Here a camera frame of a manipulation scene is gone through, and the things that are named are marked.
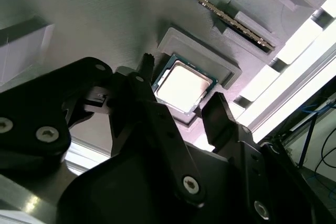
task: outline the white panel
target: white panel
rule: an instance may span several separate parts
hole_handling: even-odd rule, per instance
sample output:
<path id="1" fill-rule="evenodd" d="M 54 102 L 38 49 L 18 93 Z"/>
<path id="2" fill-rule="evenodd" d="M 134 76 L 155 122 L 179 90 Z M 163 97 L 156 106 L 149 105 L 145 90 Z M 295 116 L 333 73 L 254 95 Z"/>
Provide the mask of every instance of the white panel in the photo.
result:
<path id="1" fill-rule="evenodd" d="M 327 0 L 322 5 L 322 8 L 332 17 L 336 17 L 336 0 Z"/>
<path id="2" fill-rule="evenodd" d="M 336 22 L 333 22 L 300 57 L 293 62 L 275 82 L 237 119 L 242 125 L 248 126 L 265 111 L 291 84 L 297 80 L 336 42 Z M 301 104 L 310 96 L 301 100 Z"/>
<path id="3" fill-rule="evenodd" d="M 286 64 L 292 62 L 321 34 L 322 28 L 310 18 L 293 34 L 277 54 Z"/>
<path id="4" fill-rule="evenodd" d="M 75 142 L 71 142 L 71 146 L 65 159 L 84 168 L 91 169 L 108 160 L 109 156 L 98 153 Z"/>
<path id="5" fill-rule="evenodd" d="M 244 108 L 234 102 L 230 102 L 229 107 L 234 118 L 238 118 L 245 111 Z"/>
<path id="6" fill-rule="evenodd" d="M 264 66 L 243 89 L 240 95 L 251 102 L 255 101 L 279 77 L 279 75 L 280 73 L 270 66 Z"/>
<path id="7" fill-rule="evenodd" d="M 279 125 L 293 111 L 302 105 L 307 98 L 315 94 L 335 75 L 336 59 L 320 71 L 312 80 L 310 80 L 301 90 L 299 90 L 289 101 L 287 101 L 277 112 L 266 120 L 259 128 L 253 132 L 255 142 L 263 139 L 272 129 Z"/>
<path id="8" fill-rule="evenodd" d="M 203 133 L 199 138 L 193 143 L 197 148 L 200 148 L 205 151 L 212 152 L 215 147 L 209 145 L 208 139 L 206 138 L 206 134 Z"/>
<path id="9" fill-rule="evenodd" d="M 317 164 L 321 160 L 321 150 L 322 144 L 330 134 L 330 132 L 336 127 L 336 110 L 332 111 L 329 115 L 322 119 L 318 124 L 315 125 L 314 131 L 309 143 L 309 148 L 306 155 L 306 161 L 304 167 L 315 170 Z M 292 145 L 290 145 L 291 157 L 295 162 L 299 162 L 304 142 L 306 141 L 308 130 L 305 134 L 300 136 Z M 336 132 L 330 136 L 327 141 L 326 146 L 324 147 L 324 155 L 336 147 Z M 331 165 L 336 165 L 336 155 L 332 153 L 328 155 L 325 159 Z M 333 181 L 336 181 L 336 173 L 334 168 L 330 168 L 324 163 L 321 163 L 317 172 Z"/>

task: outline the screw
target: screw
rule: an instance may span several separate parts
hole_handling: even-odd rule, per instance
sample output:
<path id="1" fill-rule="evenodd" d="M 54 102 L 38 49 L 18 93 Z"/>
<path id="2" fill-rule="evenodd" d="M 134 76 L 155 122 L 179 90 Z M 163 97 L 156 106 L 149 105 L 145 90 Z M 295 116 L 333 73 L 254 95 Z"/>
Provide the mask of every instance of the screw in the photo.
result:
<path id="1" fill-rule="evenodd" d="M 6 133 L 13 128 L 13 122 L 8 118 L 0 118 L 0 133 Z"/>
<path id="2" fill-rule="evenodd" d="M 137 76 L 136 79 L 137 79 L 138 81 L 143 82 L 143 79 L 142 79 L 140 76 Z"/>
<path id="3" fill-rule="evenodd" d="M 101 71 L 104 71 L 106 68 L 103 65 L 97 64 L 96 68 L 98 68 Z"/>
<path id="4" fill-rule="evenodd" d="M 58 130 L 53 127 L 43 126 L 36 131 L 36 137 L 42 142 L 51 143 L 58 139 L 59 133 Z"/>
<path id="5" fill-rule="evenodd" d="M 185 189 L 187 189 L 187 191 L 190 194 L 197 194 L 199 192 L 199 185 L 197 183 L 197 181 L 190 176 L 185 176 L 183 179 L 183 185 L 185 187 Z"/>
<path id="6" fill-rule="evenodd" d="M 256 209 L 257 213 L 264 219 L 269 220 L 269 213 L 267 208 L 259 201 L 254 201 L 254 208 Z"/>

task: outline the black plastic part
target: black plastic part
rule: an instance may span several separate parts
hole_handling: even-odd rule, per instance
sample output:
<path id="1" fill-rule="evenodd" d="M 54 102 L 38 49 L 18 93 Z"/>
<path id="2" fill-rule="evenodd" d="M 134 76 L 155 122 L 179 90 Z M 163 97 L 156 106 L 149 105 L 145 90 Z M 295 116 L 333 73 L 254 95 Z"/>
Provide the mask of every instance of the black plastic part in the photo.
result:
<path id="1" fill-rule="evenodd" d="M 266 160 L 277 223 L 335 223 L 331 212 L 298 173 L 281 144 L 265 143 L 261 152 Z"/>
<path id="2" fill-rule="evenodd" d="M 107 64 L 85 58 L 1 93 L 0 117 L 14 126 L 0 134 L 0 169 L 41 171 L 58 166 L 70 146 L 67 123 L 76 100 L 111 74 Z M 59 138 L 52 143 L 39 141 L 36 131 L 42 126 L 57 129 Z"/>
<path id="3" fill-rule="evenodd" d="M 145 80 L 152 82 L 154 72 L 154 57 L 150 54 L 144 54 L 137 72 Z"/>
<path id="4" fill-rule="evenodd" d="M 265 220 L 255 211 L 255 202 L 261 202 L 268 210 L 268 219 L 273 221 L 273 210 L 268 191 L 264 158 L 259 146 L 253 142 L 251 131 L 237 124 L 221 93 L 214 93 L 202 111 L 205 132 L 214 152 L 225 157 L 235 167 L 239 196 L 244 208 L 255 221 Z"/>
<path id="5" fill-rule="evenodd" d="M 314 127 L 315 127 L 316 120 L 317 120 L 318 116 L 319 116 L 319 113 L 316 113 L 312 117 L 312 120 L 311 120 L 311 123 L 310 123 L 310 126 L 309 126 L 308 135 L 307 135 L 307 138 L 306 138 L 306 141 L 305 141 L 305 145 L 303 146 L 303 150 L 302 150 L 302 153 L 301 153 L 301 157 L 300 157 L 300 161 L 299 161 L 299 164 L 298 164 L 298 168 L 301 168 L 303 166 L 303 164 L 305 163 L 305 157 L 306 157 L 306 154 L 307 154 L 307 150 L 308 150 L 308 147 L 309 147 L 311 136 L 313 134 L 313 130 L 314 130 Z"/>
<path id="6" fill-rule="evenodd" d="M 168 108 L 156 102 L 150 81 L 134 72 L 113 77 L 112 82 L 119 92 L 115 96 L 118 106 L 112 105 L 110 113 L 111 156 L 133 146 L 145 148 L 150 162 L 161 163 L 164 172 L 157 176 L 170 183 L 171 193 L 187 204 L 202 207 L 206 197 L 202 180 Z M 183 186 L 185 176 L 198 182 L 197 194 L 190 194 Z"/>
<path id="7" fill-rule="evenodd" d="M 234 208 L 237 188 L 225 159 L 188 146 L 204 178 L 204 207 L 184 204 L 162 179 L 160 155 L 128 149 L 79 176 L 59 202 L 57 223 L 243 223 Z"/>

